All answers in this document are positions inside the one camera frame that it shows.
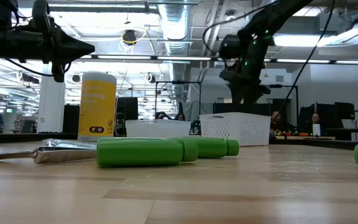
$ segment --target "ceiling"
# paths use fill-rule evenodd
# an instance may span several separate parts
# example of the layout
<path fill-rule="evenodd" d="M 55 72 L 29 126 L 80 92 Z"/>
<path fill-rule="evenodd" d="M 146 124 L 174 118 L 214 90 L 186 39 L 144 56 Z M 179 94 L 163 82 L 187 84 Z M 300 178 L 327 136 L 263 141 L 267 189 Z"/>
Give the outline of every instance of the ceiling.
<path fill-rule="evenodd" d="M 31 16 L 31 0 L 19 0 L 20 13 L 24 16 Z M 113 7 L 102 7 L 80 10 L 75 8 L 88 7 L 87 0 L 82 1 L 65 1 L 54 0 L 49 1 L 51 6 L 58 9 L 59 6 L 64 4 L 71 4 L 69 11 L 53 11 L 51 16 L 55 18 L 55 22 L 62 27 L 62 29 L 70 36 L 79 40 L 93 44 L 96 47 L 94 54 L 98 55 L 166 55 L 165 45 L 163 43 L 163 30 L 161 28 L 161 18 L 158 14 L 150 13 L 133 13 L 129 10 L 127 12 L 114 12 L 117 11 L 117 7 L 128 7 L 128 4 L 116 4 Z M 192 56 L 200 56 L 201 49 L 203 48 L 202 36 L 205 30 L 206 24 L 210 19 L 211 9 L 213 8 L 213 0 L 197 1 L 199 4 L 194 4 L 191 7 L 190 17 L 190 51 Z M 241 16 L 245 12 L 249 12 L 252 6 L 257 7 L 260 5 L 259 0 L 255 1 L 229 1 L 227 5 L 227 11 L 232 11 L 233 16 Z M 297 17 L 291 18 L 279 31 L 281 34 L 319 34 L 321 26 L 324 25 L 321 21 L 325 21 L 326 15 L 322 14 L 332 1 L 313 1 L 310 6 L 302 9 Z M 150 7 L 154 8 L 155 4 L 150 3 Z M 338 1 L 336 12 L 351 12 L 358 9 L 358 1 Z M 216 14 L 216 19 L 220 16 L 220 12 Z M 347 14 L 333 15 L 333 21 L 330 23 L 329 31 L 332 35 L 337 35 L 348 29 L 349 23 L 345 22 L 342 17 L 346 17 Z M 223 37 L 227 34 L 236 34 L 237 31 L 246 24 L 249 18 L 241 19 L 239 21 L 232 22 L 230 24 L 223 25 L 217 34 L 216 42 L 213 50 L 218 51 L 219 45 Z M 121 41 L 121 34 L 125 30 L 135 30 L 135 35 L 140 39 L 135 46 L 125 47 Z M 276 46 L 270 47 L 267 52 L 267 57 L 271 58 L 307 58 L 310 53 L 311 47 L 286 47 Z M 358 59 L 358 46 L 348 47 L 320 47 L 314 54 L 313 58 L 320 59 Z M 26 67 L 38 72 L 43 71 L 43 64 L 41 61 L 28 61 L 25 64 Z M 282 68 L 294 70 L 294 65 L 287 64 L 271 64 L 269 68 Z M 99 71 L 110 73 L 117 78 L 119 96 L 138 96 L 144 108 L 141 109 L 141 113 L 145 116 L 149 116 L 154 111 L 154 88 L 155 84 L 149 83 L 146 80 L 147 75 L 155 76 L 159 81 L 171 81 L 170 76 L 170 64 L 169 63 L 124 63 L 124 62 L 112 62 L 108 60 L 100 60 L 98 62 L 87 61 L 75 61 L 72 63 L 71 69 L 66 74 L 66 103 L 79 103 L 81 97 L 81 82 L 74 82 L 73 76 L 81 76 L 87 71 Z M 198 77 L 198 73 L 191 74 L 193 80 Z M 40 84 L 33 84 L 21 81 L 21 75 L 30 75 L 34 78 L 42 79 L 38 75 L 29 73 L 9 62 L 0 59 L 0 98 L 4 99 L 4 103 L 12 104 L 12 102 L 22 103 L 21 113 L 32 114 L 37 113 L 36 107 L 39 102 Z M 186 96 L 186 88 L 183 90 L 183 96 Z M 171 85 L 167 85 L 162 89 L 162 94 L 158 97 L 158 105 L 161 108 L 171 112 L 171 114 L 177 112 L 175 103 L 172 103 L 173 88 Z M 26 102 L 34 102 L 31 106 L 31 110 L 25 108 Z"/>

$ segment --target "white basket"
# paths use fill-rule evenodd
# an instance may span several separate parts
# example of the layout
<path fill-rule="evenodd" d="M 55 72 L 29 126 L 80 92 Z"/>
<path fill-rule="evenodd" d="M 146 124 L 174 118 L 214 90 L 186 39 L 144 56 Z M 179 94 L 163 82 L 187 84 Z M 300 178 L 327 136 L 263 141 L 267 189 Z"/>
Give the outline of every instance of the white basket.
<path fill-rule="evenodd" d="M 127 137 L 187 137 L 189 136 L 190 125 L 190 121 L 162 119 L 126 121 Z"/>
<path fill-rule="evenodd" d="M 269 144 L 270 117 L 247 113 L 200 116 L 203 137 L 234 139 L 240 146 Z"/>

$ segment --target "white plastic basket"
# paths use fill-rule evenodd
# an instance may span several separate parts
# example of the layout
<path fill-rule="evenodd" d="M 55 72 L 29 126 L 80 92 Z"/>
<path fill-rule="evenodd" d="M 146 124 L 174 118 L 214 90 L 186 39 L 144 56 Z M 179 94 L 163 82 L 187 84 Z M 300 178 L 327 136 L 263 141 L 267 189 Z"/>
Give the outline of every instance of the white plastic basket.
<path fill-rule="evenodd" d="M 270 117 L 247 113 L 200 116 L 203 137 L 234 139 L 240 146 L 269 144 Z"/>
<path fill-rule="evenodd" d="M 190 121 L 174 121 L 162 119 L 126 121 L 128 137 L 187 137 L 189 136 L 190 125 Z"/>

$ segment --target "man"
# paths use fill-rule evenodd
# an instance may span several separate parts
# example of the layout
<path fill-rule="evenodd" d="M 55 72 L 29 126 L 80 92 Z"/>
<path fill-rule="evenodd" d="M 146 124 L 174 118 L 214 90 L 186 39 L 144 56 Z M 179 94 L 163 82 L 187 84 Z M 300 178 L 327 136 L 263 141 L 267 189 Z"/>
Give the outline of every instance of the man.
<path fill-rule="evenodd" d="M 270 132 L 274 133 L 275 131 L 281 130 L 281 115 L 278 111 L 274 111 L 272 114 L 272 122 L 270 123 Z"/>

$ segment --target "metal tongs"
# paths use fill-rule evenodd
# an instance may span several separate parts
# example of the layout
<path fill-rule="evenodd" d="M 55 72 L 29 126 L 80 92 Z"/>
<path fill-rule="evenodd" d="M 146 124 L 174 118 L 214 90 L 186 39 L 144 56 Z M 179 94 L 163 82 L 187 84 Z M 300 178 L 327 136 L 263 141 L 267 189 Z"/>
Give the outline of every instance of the metal tongs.
<path fill-rule="evenodd" d="M 39 146 L 33 151 L 2 153 L 1 159 L 33 158 L 35 164 L 50 164 L 57 162 L 80 161 L 95 159 L 95 149 L 80 149 L 72 147 Z"/>

